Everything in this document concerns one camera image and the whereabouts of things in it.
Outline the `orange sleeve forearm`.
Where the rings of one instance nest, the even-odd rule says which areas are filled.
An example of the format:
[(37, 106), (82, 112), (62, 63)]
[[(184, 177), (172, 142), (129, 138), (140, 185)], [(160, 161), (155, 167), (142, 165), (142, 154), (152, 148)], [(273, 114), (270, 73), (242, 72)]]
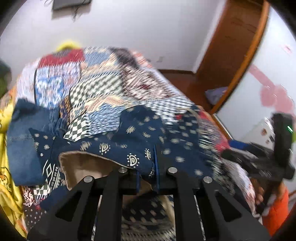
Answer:
[(262, 216), (263, 226), (268, 230), (270, 236), (273, 236), (276, 233), (289, 214), (288, 189), (283, 182), (278, 186), (275, 195), (276, 198), (270, 207), (268, 214)]

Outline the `person's right hand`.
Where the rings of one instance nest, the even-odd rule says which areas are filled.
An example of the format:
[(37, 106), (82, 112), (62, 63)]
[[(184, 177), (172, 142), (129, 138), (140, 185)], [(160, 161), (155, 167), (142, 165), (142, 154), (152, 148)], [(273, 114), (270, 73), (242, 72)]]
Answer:
[(261, 216), (265, 216), (268, 214), (269, 209), (272, 206), (272, 204), (276, 198), (275, 191), (278, 189), (278, 186), (282, 182), (280, 184), (275, 185), (274, 189), (271, 192), (271, 196), (269, 198), (267, 198), (267, 203), (264, 203), (265, 202), (264, 196), (267, 191), (261, 186), (261, 183), (254, 178), (251, 178), (251, 183), (252, 183), (254, 190), (255, 190), (256, 212), (258, 214), (260, 214)]

